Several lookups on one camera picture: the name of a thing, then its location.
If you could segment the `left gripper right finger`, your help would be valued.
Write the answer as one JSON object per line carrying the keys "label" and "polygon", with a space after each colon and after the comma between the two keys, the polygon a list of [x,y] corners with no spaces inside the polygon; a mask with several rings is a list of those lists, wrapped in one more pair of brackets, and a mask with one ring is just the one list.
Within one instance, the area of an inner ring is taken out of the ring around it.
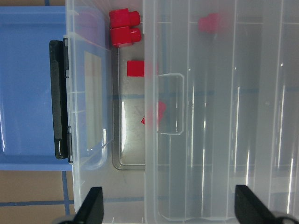
{"label": "left gripper right finger", "polygon": [[241,224],[297,224],[293,217],[275,216],[246,185],[235,186],[235,217]]}

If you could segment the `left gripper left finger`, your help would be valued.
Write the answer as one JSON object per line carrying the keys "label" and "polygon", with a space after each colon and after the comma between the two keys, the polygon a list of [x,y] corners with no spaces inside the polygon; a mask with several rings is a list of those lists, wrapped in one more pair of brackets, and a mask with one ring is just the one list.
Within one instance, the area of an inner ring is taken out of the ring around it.
{"label": "left gripper left finger", "polygon": [[90,188],[81,207],[72,219],[63,218],[56,224],[101,224],[103,222],[102,187]]}

